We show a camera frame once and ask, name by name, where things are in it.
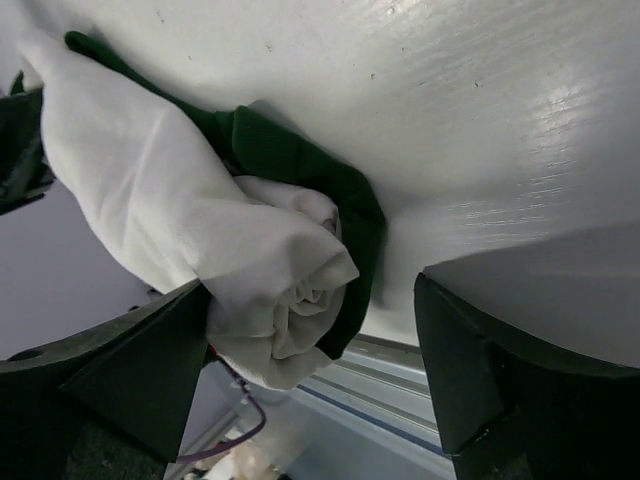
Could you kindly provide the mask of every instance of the dark green fabric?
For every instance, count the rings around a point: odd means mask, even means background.
[[[40,195],[46,167],[40,139],[40,91],[0,98],[0,215]]]
[[[333,200],[340,215],[342,242],[360,271],[360,277],[347,286],[334,326],[317,344],[330,358],[339,358],[362,326],[386,228],[382,210],[364,175],[247,107],[233,112],[208,112],[163,92],[109,48],[82,33],[69,32],[65,41],[71,50],[176,104],[232,170],[317,190]]]
[[[24,79],[24,73],[20,72],[18,76],[13,80],[11,84],[11,90],[9,90],[9,95],[17,95],[18,93],[24,93],[24,86],[22,85],[22,80]]]

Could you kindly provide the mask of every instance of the white cloth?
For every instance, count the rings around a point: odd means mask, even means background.
[[[163,293],[199,278],[210,342],[248,379],[292,388],[329,365],[314,345],[358,276],[331,201],[234,182],[176,106],[43,32],[19,50],[48,161],[111,255]]]

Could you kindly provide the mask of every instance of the cable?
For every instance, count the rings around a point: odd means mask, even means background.
[[[249,384],[245,381],[244,378],[238,375],[238,373],[233,368],[231,368],[231,366],[222,357],[218,356],[218,353],[211,345],[209,345],[209,350],[211,351],[211,353],[218,357],[218,360],[227,371],[227,373],[231,375],[231,378],[233,378],[233,380],[240,386],[240,389],[244,394],[244,398],[253,406],[253,408],[255,408],[255,410],[260,415],[260,423],[258,423],[258,425],[256,425],[254,428],[249,430],[244,435],[239,436],[238,438],[235,438],[233,440],[224,440],[208,450],[191,453],[189,455],[180,455],[176,458],[174,463],[192,463],[204,458],[213,457],[214,455],[219,455],[256,436],[267,424],[267,414],[264,409],[258,404],[258,402],[256,402],[255,398],[253,398],[253,394],[249,389]]]

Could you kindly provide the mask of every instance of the white surface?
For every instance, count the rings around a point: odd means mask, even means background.
[[[529,244],[529,260],[491,274],[502,282],[465,263],[434,273],[542,338],[640,366],[625,306],[640,266],[624,242],[640,225],[637,1],[63,3],[68,26],[168,90],[209,107],[258,102],[371,178],[390,232],[366,333],[415,344],[418,271]],[[586,230],[597,252],[553,274],[535,266],[570,256]],[[565,234],[551,252],[531,245]],[[627,257],[613,268],[617,248]],[[550,280],[568,294],[548,301]]]
[[[229,480],[233,478],[233,458],[227,455],[204,476],[205,480]]]

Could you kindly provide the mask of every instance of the fabric fold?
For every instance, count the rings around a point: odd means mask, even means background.
[[[316,346],[330,358],[339,358],[362,326],[386,231],[384,214],[366,177],[250,108],[210,112],[162,91],[108,46],[83,33],[68,32],[65,42],[70,50],[178,106],[232,171],[322,192],[338,207],[342,242],[360,276],[347,285],[338,318]]]
[[[43,32],[19,49],[25,88],[44,88],[51,168],[111,255],[163,293],[199,278],[209,339],[249,380],[292,388],[327,366],[318,344],[358,277],[340,205],[234,180],[180,108]]]

